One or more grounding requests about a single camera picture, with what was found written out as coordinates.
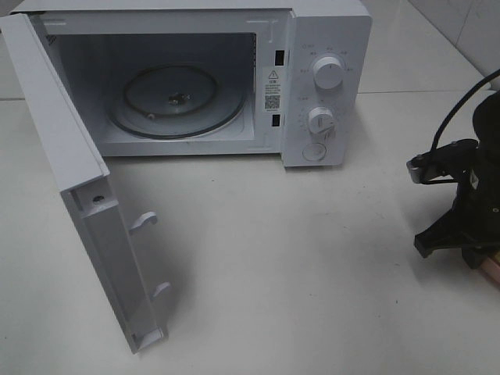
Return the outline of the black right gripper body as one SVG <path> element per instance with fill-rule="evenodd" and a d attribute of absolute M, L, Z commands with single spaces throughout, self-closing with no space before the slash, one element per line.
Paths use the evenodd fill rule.
<path fill-rule="evenodd" d="M 457 246 L 482 248 L 499 244 L 499 144 L 460 140 L 465 158 L 465 192 L 461 196 Z"/>

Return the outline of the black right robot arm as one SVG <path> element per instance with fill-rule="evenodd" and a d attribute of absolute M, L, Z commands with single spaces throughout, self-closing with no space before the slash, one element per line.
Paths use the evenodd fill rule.
<path fill-rule="evenodd" d="M 462 139 L 407 162 L 416 184 L 450 176 L 457 184 L 452 207 L 414 238 L 424 258 L 442 249 L 460 249 L 471 269 L 499 253 L 499 93 L 476 107 L 477 139 Z"/>

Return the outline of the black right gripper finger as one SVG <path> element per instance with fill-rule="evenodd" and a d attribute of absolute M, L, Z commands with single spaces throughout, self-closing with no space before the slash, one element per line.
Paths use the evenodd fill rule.
<path fill-rule="evenodd" d="M 468 219 L 458 209 L 450 209 L 426 230 L 414 237 L 414 246 L 423 258 L 434 251 L 452 248 L 474 248 L 466 234 Z"/>
<path fill-rule="evenodd" d="M 462 259 L 470 269 L 478 269 L 484 261 L 499 252 L 499 244 L 462 246 Z"/>

